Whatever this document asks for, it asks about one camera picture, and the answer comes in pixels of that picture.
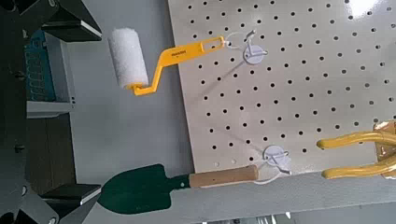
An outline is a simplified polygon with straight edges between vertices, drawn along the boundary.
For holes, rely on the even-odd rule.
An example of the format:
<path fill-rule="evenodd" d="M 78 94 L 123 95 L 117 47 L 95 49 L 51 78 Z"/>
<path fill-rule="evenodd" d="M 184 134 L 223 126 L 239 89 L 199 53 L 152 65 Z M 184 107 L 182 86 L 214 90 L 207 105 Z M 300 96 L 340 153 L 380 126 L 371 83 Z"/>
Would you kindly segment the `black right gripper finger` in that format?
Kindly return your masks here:
<path fill-rule="evenodd" d="M 64 42 L 102 40 L 98 23 L 82 0 L 1 0 L 1 39 L 27 42 L 37 30 Z"/>
<path fill-rule="evenodd" d="M 100 195 L 95 184 L 66 184 L 43 195 L 24 184 L 1 197 L 1 224 L 82 224 Z"/>

